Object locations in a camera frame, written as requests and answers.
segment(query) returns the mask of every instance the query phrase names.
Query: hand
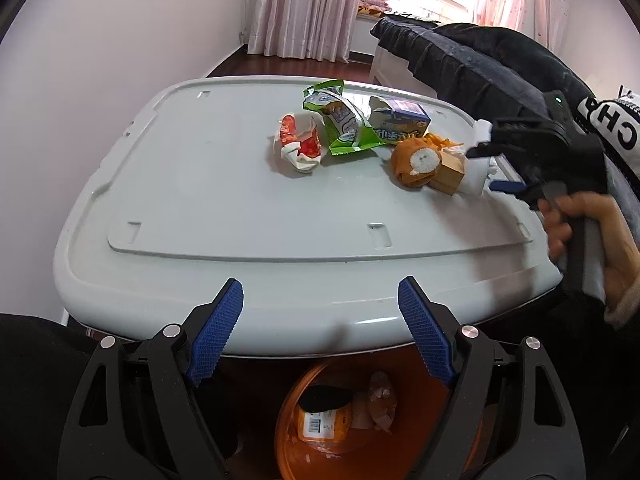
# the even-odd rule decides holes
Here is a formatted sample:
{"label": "hand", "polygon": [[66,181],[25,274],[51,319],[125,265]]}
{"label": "hand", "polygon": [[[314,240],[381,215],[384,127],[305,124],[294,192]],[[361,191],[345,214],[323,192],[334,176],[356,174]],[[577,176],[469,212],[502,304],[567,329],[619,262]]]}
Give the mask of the hand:
{"label": "hand", "polygon": [[580,192],[556,198],[556,205],[560,211],[552,209],[547,200],[538,201],[538,208],[545,218],[543,226],[549,259],[556,262],[564,253],[564,244],[572,236],[571,227],[562,218],[562,213],[597,220],[606,258],[604,291],[607,306],[614,308],[640,273],[640,253],[618,204],[609,195]]}

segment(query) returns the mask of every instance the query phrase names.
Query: wooden floor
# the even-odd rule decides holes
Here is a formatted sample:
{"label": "wooden floor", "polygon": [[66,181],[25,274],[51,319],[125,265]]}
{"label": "wooden floor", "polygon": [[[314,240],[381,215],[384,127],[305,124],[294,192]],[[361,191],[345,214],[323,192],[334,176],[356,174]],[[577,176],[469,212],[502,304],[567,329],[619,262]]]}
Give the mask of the wooden floor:
{"label": "wooden floor", "polygon": [[247,54],[246,48],[225,59],[209,77],[225,75],[302,75],[369,83],[371,65],[365,62],[316,61]]}

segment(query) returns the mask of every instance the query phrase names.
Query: orange bucket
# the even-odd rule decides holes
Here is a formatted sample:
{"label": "orange bucket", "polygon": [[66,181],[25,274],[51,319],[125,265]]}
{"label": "orange bucket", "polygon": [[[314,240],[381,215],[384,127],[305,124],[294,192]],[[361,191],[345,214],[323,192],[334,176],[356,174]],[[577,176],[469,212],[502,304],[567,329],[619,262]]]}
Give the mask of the orange bucket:
{"label": "orange bucket", "polygon": [[[340,454],[321,452],[298,439],[297,403],[310,384],[331,383],[336,377],[344,383],[347,377],[361,389],[379,370],[389,376],[398,399],[390,433],[352,428],[350,433],[369,432],[354,437],[364,445]],[[447,394],[448,389],[427,372],[415,345],[314,365],[290,391],[276,423],[274,444],[283,480],[403,480],[436,427]],[[479,431],[471,456],[478,439]]]}

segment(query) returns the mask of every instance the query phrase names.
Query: barcode label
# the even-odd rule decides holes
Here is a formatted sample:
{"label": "barcode label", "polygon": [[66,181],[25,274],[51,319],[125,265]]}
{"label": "barcode label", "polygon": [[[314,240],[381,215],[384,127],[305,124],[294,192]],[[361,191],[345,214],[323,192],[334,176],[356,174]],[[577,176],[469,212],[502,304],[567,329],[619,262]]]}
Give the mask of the barcode label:
{"label": "barcode label", "polygon": [[303,436],[312,440],[331,440],[335,434],[335,410],[305,413]]}
{"label": "barcode label", "polygon": [[310,418],[307,431],[309,433],[320,433],[320,422],[322,420],[319,418]]}

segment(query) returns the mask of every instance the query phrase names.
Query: white bed frame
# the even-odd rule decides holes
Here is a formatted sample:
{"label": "white bed frame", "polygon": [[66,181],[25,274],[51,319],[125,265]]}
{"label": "white bed frame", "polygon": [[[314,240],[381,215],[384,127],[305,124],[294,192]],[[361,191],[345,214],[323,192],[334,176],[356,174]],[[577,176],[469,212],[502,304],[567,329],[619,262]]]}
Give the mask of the white bed frame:
{"label": "white bed frame", "polygon": [[408,69],[408,66],[409,62],[407,60],[394,56],[384,48],[377,46],[370,76],[373,82],[382,86],[437,98],[436,91],[418,81]]}

